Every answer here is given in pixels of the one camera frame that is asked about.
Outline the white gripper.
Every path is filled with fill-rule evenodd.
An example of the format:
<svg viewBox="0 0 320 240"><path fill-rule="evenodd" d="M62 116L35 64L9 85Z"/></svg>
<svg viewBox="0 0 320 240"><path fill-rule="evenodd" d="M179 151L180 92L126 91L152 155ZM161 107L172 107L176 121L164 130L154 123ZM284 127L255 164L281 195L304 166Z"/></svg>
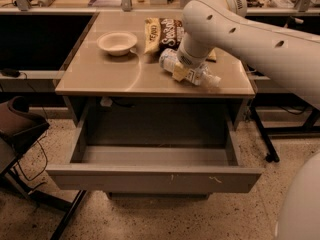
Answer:
<svg viewBox="0 0 320 240"><path fill-rule="evenodd" d="M210 51L207 48L197 48L194 53L188 51L183 45L177 50L179 62L174 65L172 77L181 82L188 75L189 69L199 67L207 58Z"/></svg>

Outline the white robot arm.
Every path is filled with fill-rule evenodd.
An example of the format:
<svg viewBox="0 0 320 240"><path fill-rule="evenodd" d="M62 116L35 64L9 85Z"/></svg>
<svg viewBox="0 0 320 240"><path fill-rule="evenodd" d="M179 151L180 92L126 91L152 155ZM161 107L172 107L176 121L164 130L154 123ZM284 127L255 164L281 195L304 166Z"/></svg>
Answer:
<svg viewBox="0 0 320 240"><path fill-rule="evenodd" d="M187 3L178 60L197 68L213 48L220 48L320 109L319 37L247 20L246 12L246 0ZM320 152L294 177L279 213L275 240L320 240Z"/></svg>

